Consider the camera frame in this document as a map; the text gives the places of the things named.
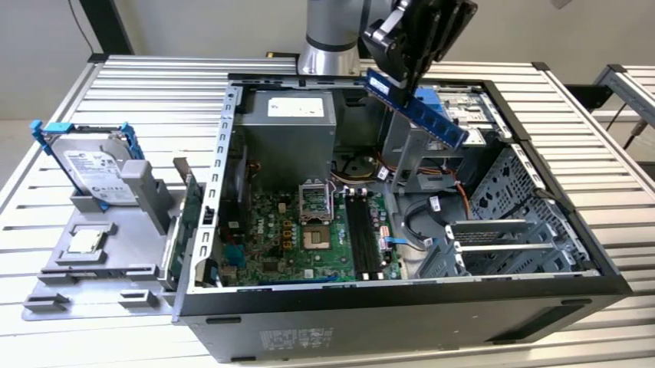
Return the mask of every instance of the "ram slot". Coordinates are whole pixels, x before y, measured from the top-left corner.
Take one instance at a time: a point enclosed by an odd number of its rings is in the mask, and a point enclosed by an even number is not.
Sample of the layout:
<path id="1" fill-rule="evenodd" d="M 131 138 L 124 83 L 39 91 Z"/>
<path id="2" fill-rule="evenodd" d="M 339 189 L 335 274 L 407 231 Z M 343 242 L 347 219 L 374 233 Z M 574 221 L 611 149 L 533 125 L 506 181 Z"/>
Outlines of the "ram slot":
<path id="1" fill-rule="evenodd" d="M 366 193 L 358 193 L 346 199 L 346 217 L 358 279 L 376 280 L 382 262 Z"/>

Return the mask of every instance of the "motherboard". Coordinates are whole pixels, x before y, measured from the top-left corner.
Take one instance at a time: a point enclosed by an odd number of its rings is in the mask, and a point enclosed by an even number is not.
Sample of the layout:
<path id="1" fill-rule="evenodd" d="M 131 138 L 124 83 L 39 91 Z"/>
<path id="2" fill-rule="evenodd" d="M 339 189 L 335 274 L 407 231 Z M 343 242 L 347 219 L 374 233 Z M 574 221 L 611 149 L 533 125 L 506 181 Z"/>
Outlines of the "motherboard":
<path id="1" fill-rule="evenodd" d="M 384 242 L 390 217 L 382 194 L 358 198 L 366 202 L 367 216 L 354 222 L 347 202 L 356 198 L 348 192 L 312 190 L 303 203 L 302 193 L 254 193 L 247 234 L 228 235 L 223 247 L 222 283 L 262 286 L 399 279 L 398 253 Z M 324 210 L 323 203 L 334 207 L 332 220 L 302 220 L 302 210 Z M 354 248 L 351 239 L 360 233 L 367 233 L 368 243 Z M 362 272 L 363 257 L 376 263 L 375 274 Z"/>

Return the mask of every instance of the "blue ram module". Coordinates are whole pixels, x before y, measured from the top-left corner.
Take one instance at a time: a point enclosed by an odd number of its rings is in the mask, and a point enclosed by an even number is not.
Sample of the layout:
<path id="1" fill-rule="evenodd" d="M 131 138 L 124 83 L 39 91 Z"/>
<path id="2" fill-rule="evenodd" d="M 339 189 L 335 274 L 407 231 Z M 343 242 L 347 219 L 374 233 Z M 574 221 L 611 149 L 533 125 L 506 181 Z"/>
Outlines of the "blue ram module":
<path id="1" fill-rule="evenodd" d="M 387 106 L 398 111 L 410 121 L 422 127 L 448 148 L 456 150 L 468 138 L 468 131 L 462 129 L 451 119 L 435 111 L 420 100 L 410 96 L 400 103 L 406 92 L 391 84 L 387 78 L 371 68 L 367 71 L 364 88 Z"/>

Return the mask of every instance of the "aluminum workbench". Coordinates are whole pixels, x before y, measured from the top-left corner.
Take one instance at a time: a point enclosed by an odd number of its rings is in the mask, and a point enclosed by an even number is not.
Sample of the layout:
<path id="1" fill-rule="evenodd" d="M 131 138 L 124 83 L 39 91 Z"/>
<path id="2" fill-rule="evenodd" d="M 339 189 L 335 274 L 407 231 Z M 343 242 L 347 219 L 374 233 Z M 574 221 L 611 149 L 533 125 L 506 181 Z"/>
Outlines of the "aluminum workbench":
<path id="1" fill-rule="evenodd" d="M 363 62 L 363 69 L 372 66 Z M 51 120 L 136 129 L 154 175 L 180 186 L 174 151 L 207 173 L 228 72 L 295 73 L 295 60 L 111 57 L 88 64 Z M 574 100 L 533 64 L 440 63 L 431 78 L 497 83 L 570 199 L 635 291 L 531 345 L 344 356 L 272 366 L 655 366 L 655 184 Z M 72 191 L 35 144 L 0 193 L 0 352 L 24 366 L 218 366 L 170 316 L 24 322 L 20 312 L 72 213 Z"/>

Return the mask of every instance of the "hard drive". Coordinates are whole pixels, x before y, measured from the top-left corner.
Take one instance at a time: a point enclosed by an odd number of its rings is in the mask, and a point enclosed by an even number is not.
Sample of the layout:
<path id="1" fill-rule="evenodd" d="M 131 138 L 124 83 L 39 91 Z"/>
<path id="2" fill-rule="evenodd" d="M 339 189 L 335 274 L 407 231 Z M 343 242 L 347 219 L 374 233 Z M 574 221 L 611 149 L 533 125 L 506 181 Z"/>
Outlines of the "hard drive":
<path id="1" fill-rule="evenodd" d="M 71 179 L 78 195 L 94 196 L 107 205 L 136 205 L 135 194 L 120 172 L 128 159 L 143 159 L 135 129 L 122 126 L 76 126 L 72 123 L 32 124 L 34 137 L 54 156 Z"/>

